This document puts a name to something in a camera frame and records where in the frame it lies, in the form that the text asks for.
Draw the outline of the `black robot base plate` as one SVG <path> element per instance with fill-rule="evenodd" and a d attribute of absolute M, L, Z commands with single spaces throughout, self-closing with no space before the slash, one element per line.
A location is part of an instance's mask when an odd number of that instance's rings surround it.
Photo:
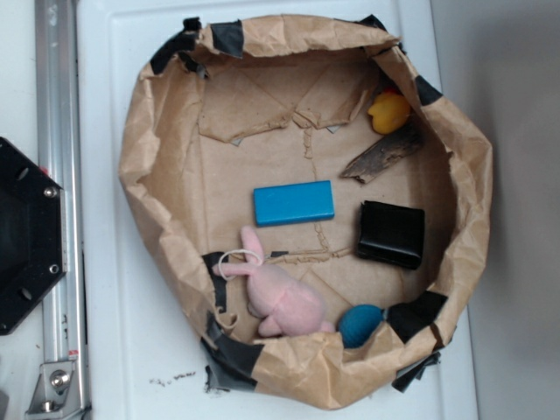
<path fill-rule="evenodd" d="M 62 189 L 1 139 L 1 334 L 13 333 L 66 272 Z"/>

